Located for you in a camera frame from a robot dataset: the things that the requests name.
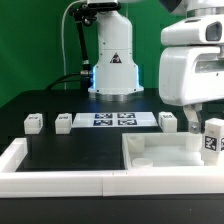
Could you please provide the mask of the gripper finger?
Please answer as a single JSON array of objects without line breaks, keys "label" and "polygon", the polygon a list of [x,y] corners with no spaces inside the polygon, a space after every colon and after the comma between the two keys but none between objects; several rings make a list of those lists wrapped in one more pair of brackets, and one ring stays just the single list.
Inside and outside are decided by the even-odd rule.
[{"label": "gripper finger", "polygon": [[201,132],[201,115],[202,104],[191,104],[183,107],[184,114],[188,121],[188,131],[192,134]]}]

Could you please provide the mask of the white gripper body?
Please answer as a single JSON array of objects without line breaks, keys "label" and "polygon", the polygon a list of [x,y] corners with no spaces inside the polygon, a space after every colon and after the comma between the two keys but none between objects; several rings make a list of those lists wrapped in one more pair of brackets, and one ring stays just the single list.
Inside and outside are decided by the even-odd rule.
[{"label": "white gripper body", "polygon": [[185,106],[224,98],[224,59],[218,46],[169,47],[160,58],[159,95]]}]

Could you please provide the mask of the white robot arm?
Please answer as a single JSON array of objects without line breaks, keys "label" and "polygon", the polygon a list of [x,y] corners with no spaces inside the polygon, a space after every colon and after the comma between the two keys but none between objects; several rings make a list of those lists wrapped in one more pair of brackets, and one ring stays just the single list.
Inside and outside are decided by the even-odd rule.
[{"label": "white robot arm", "polygon": [[[139,92],[138,67],[132,58],[132,27],[118,13],[123,2],[87,0],[97,14],[99,59],[93,69],[95,96],[106,99]],[[191,133],[201,131],[204,102],[224,99],[224,0],[159,0],[171,14],[185,18],[164,28],[166,47],[159,63],[161,100],[181,106]]]}]

